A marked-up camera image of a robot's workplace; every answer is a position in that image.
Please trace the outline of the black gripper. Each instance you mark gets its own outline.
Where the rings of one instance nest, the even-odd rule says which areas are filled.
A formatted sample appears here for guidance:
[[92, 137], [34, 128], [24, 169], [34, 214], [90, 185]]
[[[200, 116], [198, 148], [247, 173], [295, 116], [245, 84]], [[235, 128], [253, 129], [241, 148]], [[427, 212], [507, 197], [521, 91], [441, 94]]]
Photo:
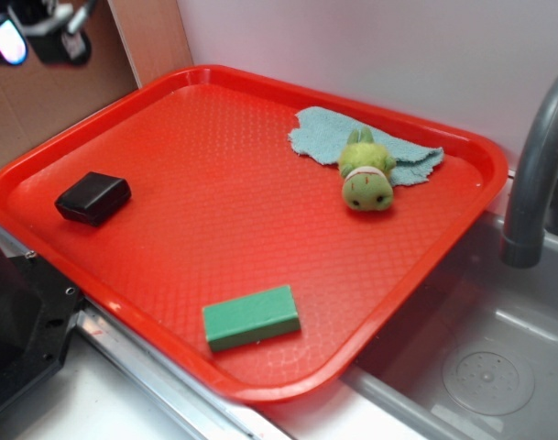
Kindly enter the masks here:
[[43, 64], [86, 64], [92, 43], [84, 26], [96, 5], [94, 0], [78, 7], [61, 1], [10, 1], [7, 11], [18, 28], [8, 14], [0, 14], [0, 65], [22, 65], [27, 43]]

